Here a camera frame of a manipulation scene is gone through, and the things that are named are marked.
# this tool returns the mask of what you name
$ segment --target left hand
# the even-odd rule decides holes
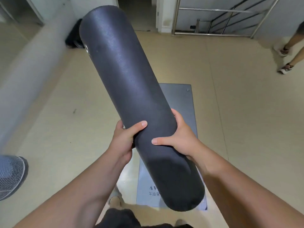
[[[147,125],[147,121],[141,121],[128,129],[124,129],[123,122],[119,120],[116,124],[114,135],[108,150],[118,153],[119,158],[123,158],[127,164],[132,157],[132,144],[134,135],[146,128]]]

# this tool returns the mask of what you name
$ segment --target right hand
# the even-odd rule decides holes
[[[170,137],[153,138],[153,145],[173,146],[179,153],[192,157],[199,149],[201,142],[196,138],[191,128],[185,123],[183,117],[175,109],[171,109],[177,122],[177,130]]]

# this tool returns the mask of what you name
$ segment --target finger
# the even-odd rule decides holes
[[[123,129],[123,121],[120,119],[117,123],[116,123],[116,127],[115,129]]]
[[[151,142],[153,145],[156,145],[156,146],[173,146],[172,136],[153,138]]]
[[[146,128],[148,125],[147,121],[141,121],[136,123],[135,125],[131,126],[128,128],[126,131],[130,137],[133,137],[135,134],[137,134],[139,131],[143,130]]]
[[[181,125],[182,123],[185,123],[183,116],[175,109],[171,109],[175,119],[176,119],[176,123],[177,126]]]

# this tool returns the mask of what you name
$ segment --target hand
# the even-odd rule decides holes
[[[193,158],[194,152],[201,143],[185,123],[183,117],[175,109],[171,109],[177,122],[177,130],[170,137],[153,138],[153,145],[173,146],[181,154]]]
[[[124,129],[123,122],[119,120],[116,124],[114,135],[108,150],[118,153],[118,156],[120,158],[123,158],[127,164],[132,157],[132,144],[134,135],[146,128],[147,125],[147,121],[141,121],[128,129]]]

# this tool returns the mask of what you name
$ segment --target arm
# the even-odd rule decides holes
[[[195,162],[229,227],[303,227],[303,214],[205,146],[183,117],[172,112],[177,121],[175,134],[152,143],[173,146]]]
[[[124,130],[120,120],[105,153],[15,228],[94,227],[121,171],[131,160],[133,136],[146,126],[142,121]]]

